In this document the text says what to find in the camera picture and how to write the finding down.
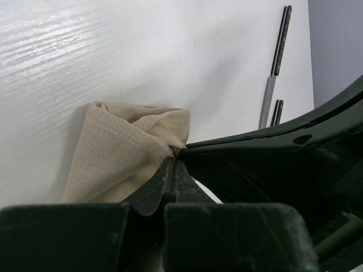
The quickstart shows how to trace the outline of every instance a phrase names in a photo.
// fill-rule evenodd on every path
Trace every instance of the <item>knife handle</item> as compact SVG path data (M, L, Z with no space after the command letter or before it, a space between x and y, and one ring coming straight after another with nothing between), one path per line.
M277 106L277 113L276 113L276 119L275 119L275 124L274 126L276 125L279 125L280 124L280 119L281 119L281 114L282 114L282 108L284 107L284 101L283 100L280 100L278 102L278 106Z
M280 27L280 33L278 34L278 41L275 51L275 59L273 61L273 75L278 75L280 73L282 55L284 53L286 37L288 35L289 23L292 13L292 6L284 8L284 14L282 16L282 22Z
M278 108L278 102L279 102L279 100L276 100L276 104L275 104L275 108L273 110L273 115L272 115L272 120L271 120L271 126L274 126L275 125L277 108Z

